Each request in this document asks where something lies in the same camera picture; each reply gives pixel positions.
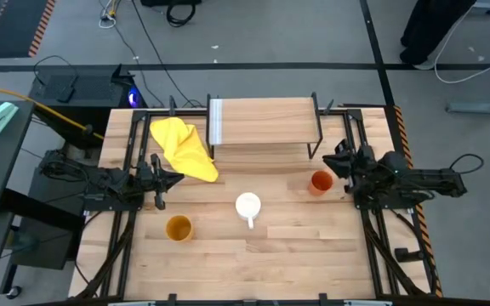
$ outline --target yellow towel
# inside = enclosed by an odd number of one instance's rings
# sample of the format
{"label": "yellow towel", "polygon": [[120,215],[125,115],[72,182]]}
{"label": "yellow towel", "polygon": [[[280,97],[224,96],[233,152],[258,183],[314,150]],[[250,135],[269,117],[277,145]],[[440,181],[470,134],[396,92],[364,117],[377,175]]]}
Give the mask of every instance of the yellow towel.
{"label": "yellow towel", "polygon": [[176,172],[208,182],[217,180],[219,172],[203,148],[194,125],[170,117],[151,123],[150,129],[163,149],[163,156]]}

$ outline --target black pants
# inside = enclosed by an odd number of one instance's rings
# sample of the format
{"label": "black pants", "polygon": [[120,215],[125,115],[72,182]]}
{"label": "black pants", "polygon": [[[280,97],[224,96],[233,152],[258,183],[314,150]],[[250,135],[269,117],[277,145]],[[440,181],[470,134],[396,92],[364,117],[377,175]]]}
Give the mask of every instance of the black pants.
{"label": "black pants", "polygon": [[453,24],[476,0],[418,0],[401,38],[406,50],[404,63],[418,65],[427,60]]}

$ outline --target black floor mat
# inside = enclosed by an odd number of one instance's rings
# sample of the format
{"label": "black floor mat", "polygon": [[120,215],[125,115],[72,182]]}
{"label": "black floor mat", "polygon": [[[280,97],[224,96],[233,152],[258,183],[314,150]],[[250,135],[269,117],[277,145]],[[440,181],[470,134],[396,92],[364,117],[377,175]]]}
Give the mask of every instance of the black floor mat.
{"label": "black floor mat", "polygon": [[0,10],[0,59],[33,57],[55,0],[7,0]]}

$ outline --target yellow cup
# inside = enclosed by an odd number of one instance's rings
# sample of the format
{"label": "yellow cup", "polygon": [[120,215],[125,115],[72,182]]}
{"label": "yellow cup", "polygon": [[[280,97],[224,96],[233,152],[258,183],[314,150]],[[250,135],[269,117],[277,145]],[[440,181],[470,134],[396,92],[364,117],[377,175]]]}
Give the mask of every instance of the yellow cup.
{"label": "yellow cup", "polygon": [[188,241],[194,235],[192,222],[185,216],[173,216],[166,224],[166,235],[172,241]]}

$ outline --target gray floor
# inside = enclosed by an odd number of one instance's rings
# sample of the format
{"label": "gray floor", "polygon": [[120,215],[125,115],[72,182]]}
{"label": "gray floor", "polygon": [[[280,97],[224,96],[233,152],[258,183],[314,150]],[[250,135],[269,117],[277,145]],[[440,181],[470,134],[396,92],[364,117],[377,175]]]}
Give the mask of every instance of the gray floor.
{"label": "gray floor", "polygon": [[[400,34],[413,7],[408,0],[368,1],[385,63],[398,63]],[[72,64],[133,64],[132,54],[114,30],[98,28],[95,0],[66,0],[56,5],[39,54],[33,59],[0,59],[0,65],[32,65],[58,54]],[[358,0],[205,0],[187,26],[169,27],[163,15],[140,7],[146,27],[167,63],[338,62],[373,63]],[[141,63],[156,64],[156,55],[141,31],[129,0],[122,0],[118,26]],[[442,63],[490,63],[490,17],[471,15],[448,44]],[[60,65],[55,59],[47,64]],[[474,71],[442,71],[459,78]],[[320,103],[376,104],[385,101],[376,71],[250,70],[172,71],[190,99],[207,93],[224,97],[307,95]],[[184,100],[161,71],[145,73],[149,87],[162,99]],[[469,193],[459,199],[438,197],[424,205],[444,293],[449,297],[490,299],[490,116],[448,115],[449,101],[490,101],[490,72],[469,82],[447,85],[431,71],[388,71],[397,105],[402,107],[416,167],[444,167],[473,152],[485,167],[464,177]],[[27,94],[31,72],[0,73],[0,87]],[[137,80],[140,89],[143,82]],[[0,95],[0,100],[10,99]],[[41,155],[63,145],[46,127],[32,125],[24,147]],[[27,192],[38,159],[22,151],[9,186]],[[1,269],[6,264],[0,263]],[[72,267],[63,271],[21,268],[16,284],[24,293],[0,305],[20,305],[66,297]]]}

